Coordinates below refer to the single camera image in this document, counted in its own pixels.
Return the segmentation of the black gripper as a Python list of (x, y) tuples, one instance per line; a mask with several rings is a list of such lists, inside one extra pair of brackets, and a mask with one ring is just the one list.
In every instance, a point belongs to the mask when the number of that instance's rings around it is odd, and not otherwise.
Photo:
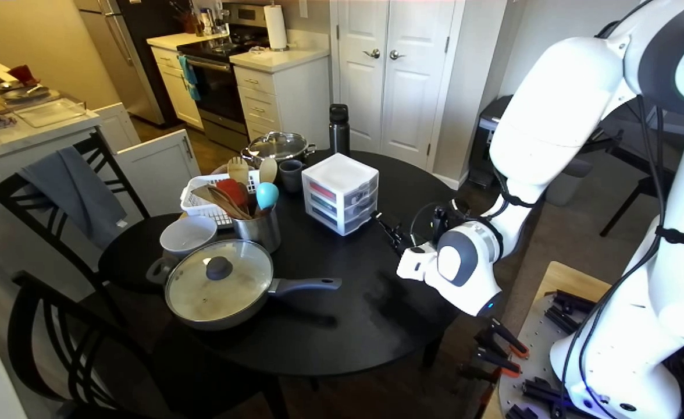
[(425, 267), (438, 258), (438, 240), (452, 228), (446, 204), (423, 204), (406, 226), (394, 228), (394, 247), (401, 267)]

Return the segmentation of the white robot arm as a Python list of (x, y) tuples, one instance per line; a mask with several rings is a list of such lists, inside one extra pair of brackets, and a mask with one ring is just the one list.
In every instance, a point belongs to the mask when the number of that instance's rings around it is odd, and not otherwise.
[[(406, 248), (399, 275), (479, 313), (501, 292), (493, 264), (514, 251), (530, 208), (591, 133), (631, 101), (684, 114), (684, 0), (645, 0), (602, 36), (546, 45), (492, 140), (501, 196), (484, 214)], [(580, 329), (549, 348), (571, 403), (600, 419), (684, 411), (682, 389), (666, 368), (684, 348), (684, 150), (658, 201), (621, 276)]]

